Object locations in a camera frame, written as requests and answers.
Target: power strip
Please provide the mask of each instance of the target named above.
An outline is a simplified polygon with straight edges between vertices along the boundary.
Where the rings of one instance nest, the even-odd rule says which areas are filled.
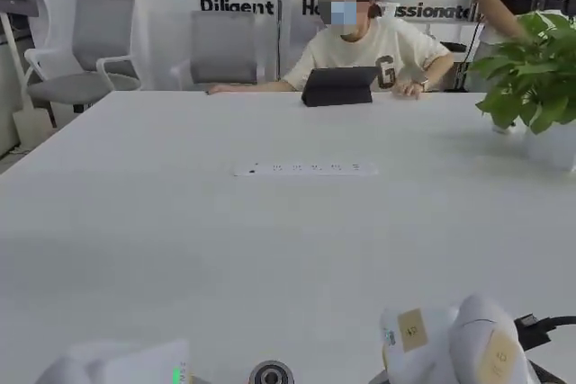
[[[279,163],[261,164],[252,163],[237,166],[234,175],[237,177],[266,175],[266,176],[317,176],[317,175],[377,175],[378,168],[374,164],[361,163],[331,163],[331,164],[301,164]]]

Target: office chair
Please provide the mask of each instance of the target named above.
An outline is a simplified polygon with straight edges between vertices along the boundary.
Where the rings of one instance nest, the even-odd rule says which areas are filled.
[[[170,69],[179,90],[204,91],[214,84],[256,84],[255,16],[229,11],[192,12],[192,56]]]
[[[133,12],[134,0],[76,0],[71,50],[24,53],[41,79],[28,84],[30,97],[82,112],[112,91],[140,89],[131,55]]]

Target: tablet case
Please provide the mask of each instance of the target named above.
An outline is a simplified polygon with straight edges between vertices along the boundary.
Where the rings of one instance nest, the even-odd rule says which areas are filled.
[[[328,67],[312,69],[302,92],[307,107],[371,103],[370,85],[378,67]]]

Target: yellow label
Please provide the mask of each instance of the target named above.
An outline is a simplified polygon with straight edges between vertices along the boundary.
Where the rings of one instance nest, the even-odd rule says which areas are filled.
[[[508,384],[518,357],[518,345],[501,330],[494,330],[486,345],[477,376],[481,384]]]
[[[398,315],[398,327],[405,353],[428,343],[428,335],[420,309],[409,310]]]

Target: chair backrest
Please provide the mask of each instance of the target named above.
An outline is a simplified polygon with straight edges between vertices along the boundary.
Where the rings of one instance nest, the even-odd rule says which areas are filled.
[[[76,0],[72,52],[85,71],[99,58],[131,53],[134,0]],[[110,63],[108,72],[136,76],[130,62]]]
[[[194,11],[190,74],[196,84],[257,82],[252,13]]]

